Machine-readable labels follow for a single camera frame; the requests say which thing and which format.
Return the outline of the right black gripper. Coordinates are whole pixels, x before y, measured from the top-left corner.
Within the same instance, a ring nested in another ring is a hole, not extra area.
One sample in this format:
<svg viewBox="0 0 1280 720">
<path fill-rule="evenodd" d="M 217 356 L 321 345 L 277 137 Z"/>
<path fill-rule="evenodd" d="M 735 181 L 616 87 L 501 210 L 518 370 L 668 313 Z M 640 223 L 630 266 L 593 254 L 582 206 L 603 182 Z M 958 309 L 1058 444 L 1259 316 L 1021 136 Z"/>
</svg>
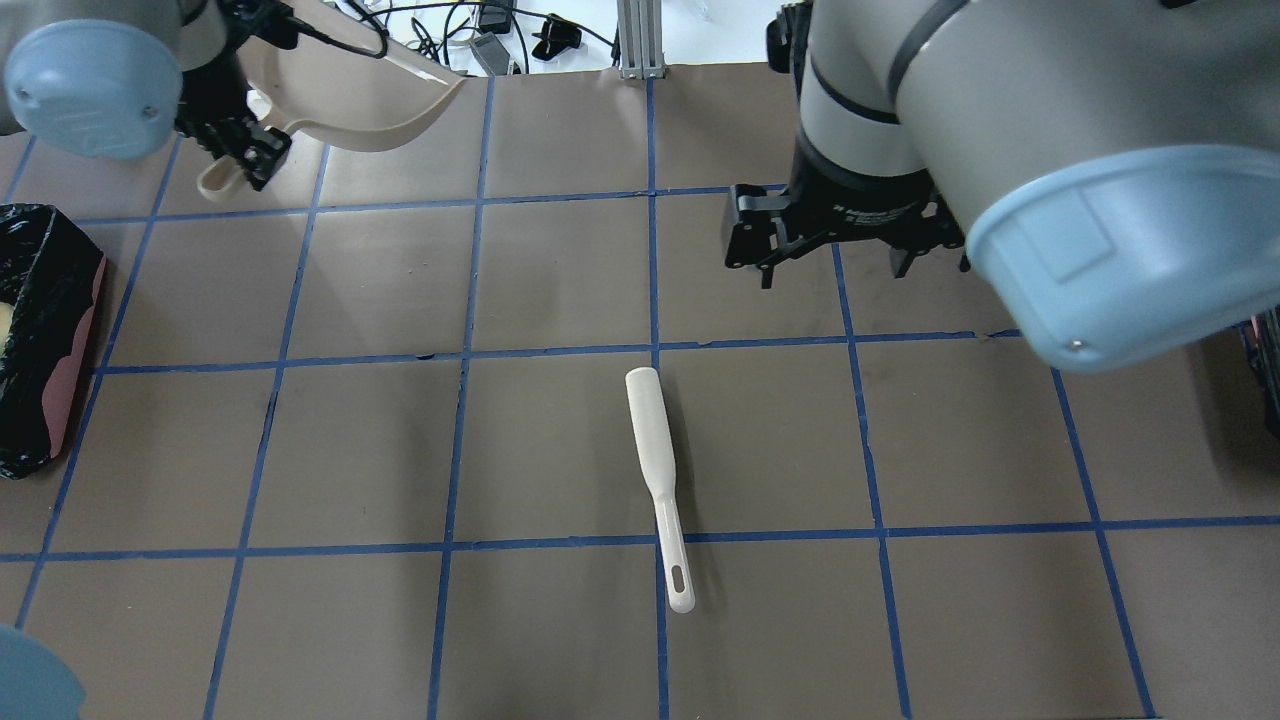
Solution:
<svg viewBox="0 0 1280 720">
<path fill-rule="evenodd" d="M 774 269 L 832 243 L 874 240 L 890 250 L 895 278 L 934 249 L 960 249 L 964 234 L 927 170 L 869 176 L 814 150 L 797 150 L 786 187 L 732 184 L 724 211 L 724 266 L 754 268 L 760 286 Z"/>
</svg>

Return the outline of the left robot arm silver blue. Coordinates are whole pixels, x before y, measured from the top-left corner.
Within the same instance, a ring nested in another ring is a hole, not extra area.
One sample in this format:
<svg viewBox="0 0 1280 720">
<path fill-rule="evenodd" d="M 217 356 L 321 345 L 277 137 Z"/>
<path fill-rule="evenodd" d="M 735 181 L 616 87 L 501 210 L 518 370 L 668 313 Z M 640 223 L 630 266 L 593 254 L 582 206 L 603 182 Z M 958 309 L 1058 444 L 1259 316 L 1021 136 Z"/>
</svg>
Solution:
<svg viewBox="0 0 1280 720">
<path fill-rule="evenodd" d="M 294 49 L 292 20 L 280 1 L 5 1 L 3 133 L 118 160 L 177 133 L 261 190 L 291 137 L 251 110 L 238 53 L 252 37 Z"/>
</svg>

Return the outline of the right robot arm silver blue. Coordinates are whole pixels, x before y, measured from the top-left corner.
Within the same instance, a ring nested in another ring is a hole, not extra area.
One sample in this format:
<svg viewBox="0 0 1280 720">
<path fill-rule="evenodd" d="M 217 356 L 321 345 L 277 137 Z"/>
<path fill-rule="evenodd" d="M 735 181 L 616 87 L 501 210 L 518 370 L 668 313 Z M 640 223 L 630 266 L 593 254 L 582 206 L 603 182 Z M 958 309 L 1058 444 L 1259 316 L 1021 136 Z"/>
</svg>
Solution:
<svg viewBox="0 0 1280 720">
<path fill-rule="evenodd" d="M 736 184 L 724 265 L 936 247 L 1068 372 L 1157 356 L 1277 305 L 1275 1 L 800 1 L 781 193 Z"/>
</svg>

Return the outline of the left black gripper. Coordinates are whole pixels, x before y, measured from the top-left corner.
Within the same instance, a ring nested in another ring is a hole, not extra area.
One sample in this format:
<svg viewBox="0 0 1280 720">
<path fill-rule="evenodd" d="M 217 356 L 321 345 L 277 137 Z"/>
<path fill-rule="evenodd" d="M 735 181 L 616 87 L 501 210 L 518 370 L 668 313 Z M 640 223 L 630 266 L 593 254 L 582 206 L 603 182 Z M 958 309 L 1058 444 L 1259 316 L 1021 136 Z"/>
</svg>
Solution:
<svg viewBox="0 0 1280 720">
<path fill-rule="evenodd" d="M 250 83 L 237 60 L 186 70 L 175 129 L 216 159 L 228 159 L 255 191 L 264 190 L 288 158 L 291 136 L 265 126 L 250 109 Z"/>
</svg>

